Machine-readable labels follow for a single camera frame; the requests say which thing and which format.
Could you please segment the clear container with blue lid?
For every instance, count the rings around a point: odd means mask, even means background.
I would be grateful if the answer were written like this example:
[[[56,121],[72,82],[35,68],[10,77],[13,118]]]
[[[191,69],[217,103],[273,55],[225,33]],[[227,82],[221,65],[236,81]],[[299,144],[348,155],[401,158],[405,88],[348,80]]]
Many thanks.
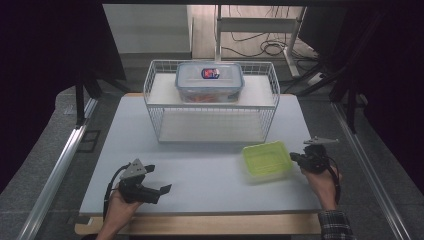
[[[237,63],[193,61],[177,66],[175,87],[184,103],[233,104],[244,85]]]

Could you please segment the person's right hand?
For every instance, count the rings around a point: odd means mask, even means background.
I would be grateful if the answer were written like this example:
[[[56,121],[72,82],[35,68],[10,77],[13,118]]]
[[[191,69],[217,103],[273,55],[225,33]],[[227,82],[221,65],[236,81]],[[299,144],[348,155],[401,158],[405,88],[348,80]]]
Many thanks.
[[[323,210],[336,210],[336,187],[333,181],[333,176],[328,170],[322,173],[311,173],[305,169],[301,169],[303,175],[319,199]]]

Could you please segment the person's left hand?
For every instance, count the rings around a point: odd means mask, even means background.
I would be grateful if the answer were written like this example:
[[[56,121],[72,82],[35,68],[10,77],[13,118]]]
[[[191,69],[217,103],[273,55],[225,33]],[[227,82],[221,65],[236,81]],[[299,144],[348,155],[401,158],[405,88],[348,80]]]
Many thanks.
[[[127,203],[118,190],[114,190],[109,198],[108,211],[104,219],[103,227],[106,230],[117,233],[134,216],[142,202]]]

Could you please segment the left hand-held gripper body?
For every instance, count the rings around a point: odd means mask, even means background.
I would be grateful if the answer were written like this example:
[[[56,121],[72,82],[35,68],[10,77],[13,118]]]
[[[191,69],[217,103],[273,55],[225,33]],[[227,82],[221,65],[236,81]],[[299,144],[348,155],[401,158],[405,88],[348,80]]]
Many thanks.
[[[118,190],[127,203],[156,204],[159,201],[160,191],[142,184],[147,174],[144,167],[139,159],[135,159],[120,176]]]

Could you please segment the white wire shelf rack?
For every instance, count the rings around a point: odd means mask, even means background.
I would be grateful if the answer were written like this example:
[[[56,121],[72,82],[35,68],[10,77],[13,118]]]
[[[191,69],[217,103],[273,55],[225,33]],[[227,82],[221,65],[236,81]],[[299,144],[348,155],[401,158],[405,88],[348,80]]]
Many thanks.
[[[177,66],[189,60],[154,60],[144,99],[160,142],[263,142],[279,103],[280,86],[270,62],[241,66],[245,85],[233,104],[184,103],[175,87]]]

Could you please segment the white metal desk frame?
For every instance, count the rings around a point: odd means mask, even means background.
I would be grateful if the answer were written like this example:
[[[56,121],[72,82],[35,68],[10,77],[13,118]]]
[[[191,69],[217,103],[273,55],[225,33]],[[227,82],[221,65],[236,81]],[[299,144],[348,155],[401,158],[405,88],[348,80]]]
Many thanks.
[[[223,17],[222,6],[216,5],[215,14],[215,53],[214,59],[222,58],[221,34],[223,32],[237,33],[282,33],[289,34],[289,42],[282,48],[284,58],[290,70],[291,76],[299,78],[300,74],[293,59],[294,45],[297,40],[300,26],[306,11],[301,7],[295,18],[249,18],[249,17]]]

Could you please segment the green lidded container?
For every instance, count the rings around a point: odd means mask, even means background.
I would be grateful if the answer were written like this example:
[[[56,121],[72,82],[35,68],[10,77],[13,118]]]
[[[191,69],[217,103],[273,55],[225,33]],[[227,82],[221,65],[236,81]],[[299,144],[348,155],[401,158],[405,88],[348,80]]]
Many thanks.
[[[286,178],[293,168],[289,152],[282,141],[246,146],[242,156],[253,181]]]

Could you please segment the black metal stand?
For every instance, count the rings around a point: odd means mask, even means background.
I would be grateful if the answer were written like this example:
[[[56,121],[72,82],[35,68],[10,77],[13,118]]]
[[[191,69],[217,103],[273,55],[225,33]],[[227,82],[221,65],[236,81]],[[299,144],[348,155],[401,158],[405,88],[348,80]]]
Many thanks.
[[[99,99],[102,96],[102,90],[98,83],[99,78],[93,74],[79,75],[76,78],[75,97],[76,97],[76,129],[79,129],[86,121],[88,111],[84,105],[84,92],[87,92],[92,99]]]
[[[355,109],[356,94],[357,94],[357,81],[353,78],[353,65],[350,63],[345,64],[339,70],[328,74],[318,83],[307,87],[304,90],[296,93],[296,96],[303,97],[308,94],[335,82],[333,89],[329,93],[329,99],[331,102],[340,102],[341,99],[348,94],[347,109],[346,109],[346,123],[349,129],[356,133],[355,129]]]

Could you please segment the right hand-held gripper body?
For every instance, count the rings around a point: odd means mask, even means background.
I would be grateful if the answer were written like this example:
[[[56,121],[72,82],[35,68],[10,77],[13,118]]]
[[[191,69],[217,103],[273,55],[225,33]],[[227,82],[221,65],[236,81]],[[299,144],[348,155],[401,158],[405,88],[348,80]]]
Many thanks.
[[[325,144],[338,143],[338,139],[313,137],[305,140],[304,153],[300,155],[299,166],[311,173],[322,173],[330,168],[330,157]]]

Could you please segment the white power strip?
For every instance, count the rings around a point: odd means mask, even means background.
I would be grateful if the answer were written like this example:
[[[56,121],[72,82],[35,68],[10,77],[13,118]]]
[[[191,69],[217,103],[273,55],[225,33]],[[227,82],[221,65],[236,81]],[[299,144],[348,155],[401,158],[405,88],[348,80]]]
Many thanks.
[[[318,72],[307,82],[307,84],[309,86],[315,85],[316,83],[320,82],[324,77],[325,77],[324,73]]]

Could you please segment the aluminium rail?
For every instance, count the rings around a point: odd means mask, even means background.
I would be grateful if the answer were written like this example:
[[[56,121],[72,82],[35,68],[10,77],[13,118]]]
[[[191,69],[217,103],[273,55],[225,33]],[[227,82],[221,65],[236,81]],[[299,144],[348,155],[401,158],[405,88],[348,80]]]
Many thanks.
[[[66,175],[98,101],[90,98],[80,127],[74,128],[16,240],[34,240]]]
[[[348,126],[343,107],[339,103],[331,103],[331,107],[395,238],[397,240],[412,240],[404,220],[379,179],[359,138]]]

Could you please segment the dark curtain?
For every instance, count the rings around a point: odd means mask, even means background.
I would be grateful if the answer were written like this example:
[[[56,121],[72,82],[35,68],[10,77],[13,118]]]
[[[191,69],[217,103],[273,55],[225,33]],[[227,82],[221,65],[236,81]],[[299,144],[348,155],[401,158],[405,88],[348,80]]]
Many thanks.
[[[90,78],[126,78],[101,0],[0,0],[0,192],[56,96]]]
[[[384,16],[353,71],[371,126],[424,192],[424,0],[381,0]],[[299,38],[331,70],[347,62],[373,11],[309,7]]]

